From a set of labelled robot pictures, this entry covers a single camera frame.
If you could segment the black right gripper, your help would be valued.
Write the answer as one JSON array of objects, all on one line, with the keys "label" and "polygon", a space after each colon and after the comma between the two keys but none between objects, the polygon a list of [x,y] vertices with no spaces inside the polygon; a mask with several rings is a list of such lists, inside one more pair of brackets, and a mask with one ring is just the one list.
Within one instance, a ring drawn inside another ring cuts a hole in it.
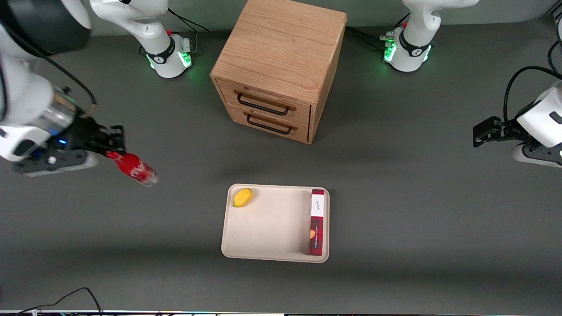
[{"label": "black right gripper", "polygon": [[[77,117],[66,129],[66,140],[71,149],[80,149],[94,153],[125,153],[124,126],[105,127],[94,118]],[[102,147],[106,140],[106,149]]]}]

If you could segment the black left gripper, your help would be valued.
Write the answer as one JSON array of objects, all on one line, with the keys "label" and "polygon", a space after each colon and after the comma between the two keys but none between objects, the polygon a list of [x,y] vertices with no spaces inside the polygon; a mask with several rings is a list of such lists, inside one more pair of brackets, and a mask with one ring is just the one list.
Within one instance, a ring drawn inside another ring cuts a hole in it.
[{"label": "black left gripper", "polygon": [[516,120],[502,122],[497,116],[489,117],[476,124],[472,132],[472,146],[478,148],[488,142],[518,140],[528,142],[528,133]]}]

